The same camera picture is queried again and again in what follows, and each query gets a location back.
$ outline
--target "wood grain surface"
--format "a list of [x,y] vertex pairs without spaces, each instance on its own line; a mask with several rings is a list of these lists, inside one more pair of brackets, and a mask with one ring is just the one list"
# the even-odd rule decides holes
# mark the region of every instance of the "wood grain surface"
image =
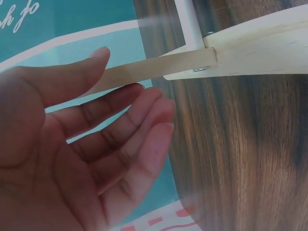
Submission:
[[[173,0],[134,2],[147,58],[184,45]],[[206,35],[308,0],[194,3]],[[171,164],[181,201],[203,230],[308,230],[307,76],[153,85],[176,101]]]

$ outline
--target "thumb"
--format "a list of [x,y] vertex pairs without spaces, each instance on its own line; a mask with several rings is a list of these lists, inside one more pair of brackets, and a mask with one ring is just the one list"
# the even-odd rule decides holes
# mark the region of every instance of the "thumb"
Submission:
[[101,78],[107,66],[110,51],[99,48],[90,58],[67,65],[49,67],[15,67],[8,70],[31,85],[39,94],[44,107],[74,99],[91,89]]

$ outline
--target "white rod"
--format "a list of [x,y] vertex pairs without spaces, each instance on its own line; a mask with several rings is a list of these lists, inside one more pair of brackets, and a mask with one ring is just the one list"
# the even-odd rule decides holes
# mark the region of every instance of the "white rod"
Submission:
[[175,5],[188,50],[204,49],[201,29],[192,0],[175,0]]

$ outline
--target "white cursive text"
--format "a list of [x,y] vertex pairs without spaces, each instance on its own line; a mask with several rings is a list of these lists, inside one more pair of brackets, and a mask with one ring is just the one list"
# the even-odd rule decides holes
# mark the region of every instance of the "white cursive text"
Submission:
[[[20,13],[21,18],[16,23],[13,29],[13,33],[16,33],[19,30],[27,14],[34,14],[38,10],[39,3],[36,2],[33,5],[31,5],[31,2],[32,0],[28,0],[26,7],[21,11]],[[6,26],[10,26],[13,23],[15,17],[13,17],[12,14],[14,13],[15,9],[16,9],[16,4],[13,4],[10,7],[9,11],[7,12],[5,18],[2,21],[0,21],[0,30],[4,29]]]

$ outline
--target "fingernail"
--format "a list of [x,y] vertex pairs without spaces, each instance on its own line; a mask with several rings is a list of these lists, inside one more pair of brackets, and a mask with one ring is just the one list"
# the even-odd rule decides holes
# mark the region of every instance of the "fingernail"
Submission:
[[99,49],[97,49],[96,51],[94,51],[91,55],[90,58],[103,58],[107,55],[110,55],[110,50],[108,49],[108,47],[101,47]]
[[174,124],[170,123],[170,127],[172,128],[172,132],[174,131]]

